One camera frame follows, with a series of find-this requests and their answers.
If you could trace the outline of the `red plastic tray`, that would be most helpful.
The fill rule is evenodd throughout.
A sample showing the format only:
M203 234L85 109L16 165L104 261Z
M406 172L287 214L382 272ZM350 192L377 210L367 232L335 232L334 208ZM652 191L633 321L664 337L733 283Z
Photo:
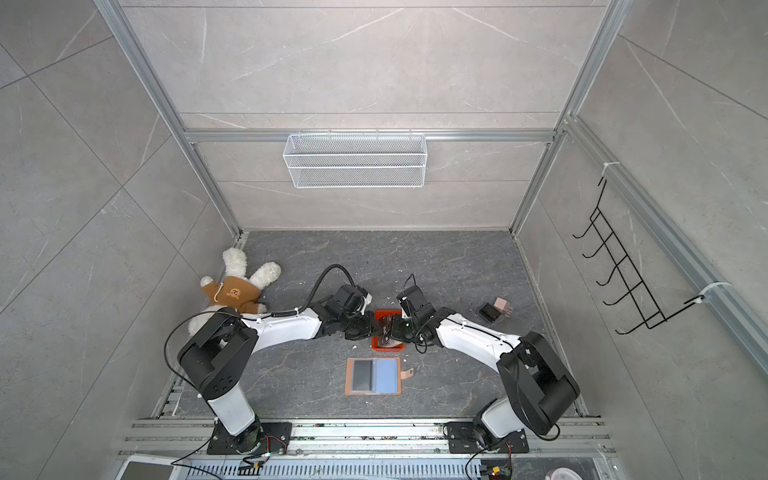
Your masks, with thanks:
M376 310L374 312L374 320L380 329L380 333L371 341L371 347L374 351L399 352L405 348L402 341L392 337L393 323L401 318L401 310Z

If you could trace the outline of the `tan leather card holder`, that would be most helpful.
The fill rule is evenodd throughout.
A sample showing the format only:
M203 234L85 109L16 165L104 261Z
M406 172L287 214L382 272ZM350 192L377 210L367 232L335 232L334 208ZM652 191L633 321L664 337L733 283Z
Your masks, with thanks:
M401 369L400 358L350 358L346 364L347 396L400 395L414 369Z

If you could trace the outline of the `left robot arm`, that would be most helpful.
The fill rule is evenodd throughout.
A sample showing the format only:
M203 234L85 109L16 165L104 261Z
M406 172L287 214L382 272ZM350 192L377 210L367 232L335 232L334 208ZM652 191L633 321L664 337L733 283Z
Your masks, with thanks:
M293 310L246 315L217 307L180 349L179 366L232 437L257 427L258 418L240 385L251 356L273 346L342 332L349 340L375 334L368 310L372 296L342 285L335 294Z

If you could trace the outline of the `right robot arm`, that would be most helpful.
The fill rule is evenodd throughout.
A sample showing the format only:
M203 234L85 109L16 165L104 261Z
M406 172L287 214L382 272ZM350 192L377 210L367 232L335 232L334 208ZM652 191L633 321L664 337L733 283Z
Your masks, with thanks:
M392 323L395 340L455 350L499 374L505 396L476 414L478 442L492 446L521 430L544 441L560 436L558 421L578 399L580 387L541 334L519 336L479 325L452 309L434 307L416 285L397 300L402 317Z

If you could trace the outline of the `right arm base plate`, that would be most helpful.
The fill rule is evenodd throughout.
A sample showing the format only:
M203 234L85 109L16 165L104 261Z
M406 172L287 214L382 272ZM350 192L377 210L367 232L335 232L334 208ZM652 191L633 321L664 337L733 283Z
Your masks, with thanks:
M443 425L443 435L451 454L495 452L499 449L513 454L530 451L524 430L513 431L503 438L497 438L482 425L453 421Z

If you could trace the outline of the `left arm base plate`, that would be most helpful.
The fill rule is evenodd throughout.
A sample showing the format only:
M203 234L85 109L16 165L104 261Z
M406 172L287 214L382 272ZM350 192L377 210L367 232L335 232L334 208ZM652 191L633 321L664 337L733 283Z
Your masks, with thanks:
M208 455L262 455L285 453L291 441L291 422L256 421L237 436L217 422L206 453Z

